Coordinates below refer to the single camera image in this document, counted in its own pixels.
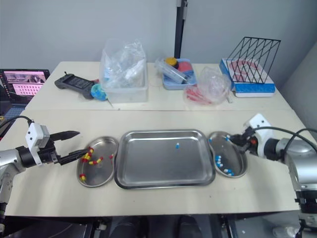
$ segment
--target blue round object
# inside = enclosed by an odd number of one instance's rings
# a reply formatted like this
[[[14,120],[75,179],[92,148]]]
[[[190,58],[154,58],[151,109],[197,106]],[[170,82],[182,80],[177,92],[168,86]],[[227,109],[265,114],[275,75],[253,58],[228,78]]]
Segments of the blue round object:
[[[93,96],[97,100],[107,100],[107,94],[102,90],[100,83],[96,83],[94,86],[92,86],[90,93],[91,96]]]

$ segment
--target black pole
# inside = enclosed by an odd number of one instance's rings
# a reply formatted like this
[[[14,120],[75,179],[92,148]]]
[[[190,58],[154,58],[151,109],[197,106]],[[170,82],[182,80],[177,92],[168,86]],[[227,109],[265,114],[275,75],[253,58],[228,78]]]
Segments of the black pole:
[[[175,29],[175,48],[174,48],[174,57],[180,58],[180,51],[182,48],[182,38],[183,38],[183,29],[184,29],[184,8],[185,1],[181,0],[181,6],[177,7],[176,13],[176,29]]]

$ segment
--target floor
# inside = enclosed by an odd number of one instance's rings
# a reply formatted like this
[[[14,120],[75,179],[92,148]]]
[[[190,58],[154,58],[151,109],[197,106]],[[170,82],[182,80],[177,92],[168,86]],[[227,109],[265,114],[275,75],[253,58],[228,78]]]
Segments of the floor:
[[[273,238],[272,229],[277,226],[291,225],[299,227],[298,212],[282,212],[261,217],[246,218],[236,221],[239,238]],[[211,226],[208,215],[193,215],[197,220],[203,238],[212,238]],[[150,238],[174,238],[174,227],[179,216],[150,216]],[[122,219],[114,217],[110,231]],[[65,222],[41,221],[8,237],[10,238],[83,238],[85,226]],[[222,229],[222,237],[227,238],[225,228]]]

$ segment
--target black remote controller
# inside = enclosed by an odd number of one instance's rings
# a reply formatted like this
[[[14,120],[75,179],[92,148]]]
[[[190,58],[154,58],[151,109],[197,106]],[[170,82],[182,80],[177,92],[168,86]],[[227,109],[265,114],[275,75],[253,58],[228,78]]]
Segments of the black remote controller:
[[[55,85],[59,89],[69,88],[84,95],[86,99],[93,99],[91,96],[91,88],[95,83],[84,78],[75,76],[72,73],[66,73],[65,76],[55,81]]]

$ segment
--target clear plastic bag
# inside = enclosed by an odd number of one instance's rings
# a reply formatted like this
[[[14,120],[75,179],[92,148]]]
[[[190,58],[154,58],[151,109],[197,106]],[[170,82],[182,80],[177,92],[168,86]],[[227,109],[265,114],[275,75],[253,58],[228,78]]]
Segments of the clear plastic bag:
[[[200,105],[217,105],[228,97],[230,89],[231,81],[226,75],[205,67],[199,76],[197,85],[184,89],[184,100]]]
[[[100,62],[100,83],[105,88],[137,88],[145,83],[146,56],[139,41],[124,44],[109,39]]]

